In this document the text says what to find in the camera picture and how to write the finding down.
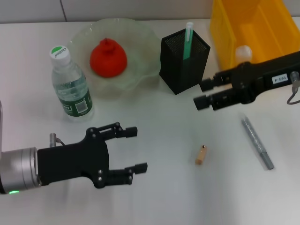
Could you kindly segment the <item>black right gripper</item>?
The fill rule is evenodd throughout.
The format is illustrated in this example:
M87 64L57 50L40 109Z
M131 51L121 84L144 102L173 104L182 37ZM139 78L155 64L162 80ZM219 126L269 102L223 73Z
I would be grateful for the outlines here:
M202 92L228 84L232 84L232 89L195 97L194 103L197 110L212 106L214 111L239 103L249 104L263 92L294 84L299 80L299 52L262 63L244 62L200 82Z

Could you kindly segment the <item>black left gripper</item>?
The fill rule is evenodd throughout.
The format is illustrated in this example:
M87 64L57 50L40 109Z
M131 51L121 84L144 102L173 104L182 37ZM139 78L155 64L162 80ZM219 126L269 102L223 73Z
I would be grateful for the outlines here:
M119 122L87 129L84 139L37 151L38 177L43 186L79 177L90 179L95 188L131 185L134 174L146 173L147 163L109 170L109 154L104 140L137 136L137 127L123 129Z

